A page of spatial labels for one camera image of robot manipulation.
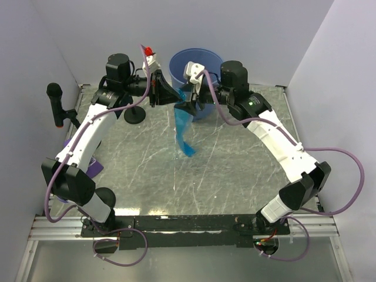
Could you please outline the blue trash bag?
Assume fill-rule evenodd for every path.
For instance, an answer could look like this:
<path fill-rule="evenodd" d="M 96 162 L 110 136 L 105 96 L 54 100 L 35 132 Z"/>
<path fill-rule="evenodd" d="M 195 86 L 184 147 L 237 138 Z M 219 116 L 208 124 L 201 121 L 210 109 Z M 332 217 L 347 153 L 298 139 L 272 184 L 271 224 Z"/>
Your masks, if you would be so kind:
<path fill-rule="evenodd" d="M 186 102 L 186 95 L 181 89 L 178 89 L 177 92 L 182 98 L 181 102 Z M 182 150 L 182 152 L 188 156 L 192 157 L 195 154 L 195 150 L 187 143 L 184 141 L 184 134 L 186 130 L 189 128 L 193 121 L 192 115 L 178 109 L 174 109 L 174 119 L 175 119 L 175 129 L 176 129 L 176 141 Z"/>

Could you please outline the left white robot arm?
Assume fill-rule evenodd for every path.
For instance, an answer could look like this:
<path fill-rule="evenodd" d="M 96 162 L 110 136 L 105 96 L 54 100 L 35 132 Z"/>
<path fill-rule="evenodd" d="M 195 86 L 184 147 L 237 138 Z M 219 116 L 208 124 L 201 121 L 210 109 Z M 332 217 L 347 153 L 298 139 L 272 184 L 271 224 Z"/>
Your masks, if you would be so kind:
<path fill-rule="evenodd" d="M 96 231 L 110 236 L 116 229 L 114 206 L 116 196 L 106 187 L 97 188 L 87 171 L 89 163 L 102 139 L 122 113 L 130 113 L 138 122 L 144 112 L 133 101 L 150 97 L 152 105 L 163 105 L 181 100 L 179 94 L 166 82 L 157 55 L 150 49 L 142 50 L 144 77 L 136 74 L 129 57 L 123 53 L 110 55 L 106 75 L 101 79 L 88 112 L 68 144 L 53 158 L 42 163 L 42 173 L 47 184 L 44 212 L 51 223 L 61 220 L 49 213 L 51 195 L 70 204 L 90 221 Z"/>

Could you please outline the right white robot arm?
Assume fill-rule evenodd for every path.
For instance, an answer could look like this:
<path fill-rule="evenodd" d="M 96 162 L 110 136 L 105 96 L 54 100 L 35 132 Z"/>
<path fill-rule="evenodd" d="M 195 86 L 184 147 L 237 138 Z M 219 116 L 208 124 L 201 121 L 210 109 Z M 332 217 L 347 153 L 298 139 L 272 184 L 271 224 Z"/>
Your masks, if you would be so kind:
<path fill-rule="evenodd" d="M 206 104 L 226 105 L 236 119 L 268 148 L 284 170 L 288 184 L 257 213 L 254 225 L 263 234 L 271 233 L 284 216 L 300 210 L 321 191 L 331 167 L 309 155 L 302 144 L 286 131 L 272 106 L 259 93 L 250 90 L 248 71 L 239 61 L 225 61 L 220 82 L 214 87 L 207 69 L 188 62 L 184 67 L 186 84 L 180 88 L 183 101 L 175 106 L 190 115 Z"/>

